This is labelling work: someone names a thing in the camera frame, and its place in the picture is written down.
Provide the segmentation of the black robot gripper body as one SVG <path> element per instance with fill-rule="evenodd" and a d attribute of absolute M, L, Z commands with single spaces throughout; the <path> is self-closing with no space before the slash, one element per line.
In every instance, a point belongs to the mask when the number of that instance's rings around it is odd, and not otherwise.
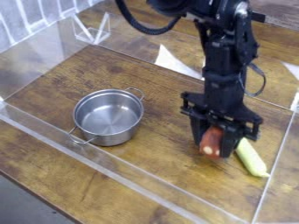
<path fill-rule="evenodd" d="M 228 74 L 204 71 L 202 77 L 204 92 L 181 93 L 181 113 L 205 118 L 209 126 L 242 124 L 242 137 L 256 141 L 262 118 L 244 105 L 242 99 L 244 95 L 256 96 L 260 92 L 250 94 L 245 90 L 246 71 Z"/>

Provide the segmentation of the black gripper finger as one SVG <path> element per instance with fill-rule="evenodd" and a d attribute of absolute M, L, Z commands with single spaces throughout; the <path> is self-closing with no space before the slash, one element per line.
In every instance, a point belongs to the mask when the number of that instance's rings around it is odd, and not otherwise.
<path fill-rule="evenodd" d="M 220 125 L 218 127 L 222 130 L 218 156 L 221 158 L 228 158 L 230 152 L 237 147 L 240 139 L 244 136 L 245 126 L 242 124 L 236 124 L 236 125 Z"/>
<path fill-rule="evenodd" d="M 190 115 L 189 118 L 190 118 L 190 133 L 192 133 L 193 142 L 196 145 L 198 145 L 201 142 L 202 134 L 205 133 L 210 124 L 208 120 L 202 117 Z"/>

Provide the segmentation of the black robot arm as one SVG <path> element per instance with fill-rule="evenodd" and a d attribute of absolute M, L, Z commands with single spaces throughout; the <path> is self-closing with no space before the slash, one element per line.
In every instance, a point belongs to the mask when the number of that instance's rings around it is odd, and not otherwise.
<path fill-rule="evenodd" d="M 262 118 L 244 105 L 246 70 L 258 44 L 250 29 L 248 0 L 146 0 L 169 17 L 193 16 L 205 56 L 204 92 L 181 93 L 181 113 L 200 154 L 228 158 L 246 137 L 257 139 Z"/>

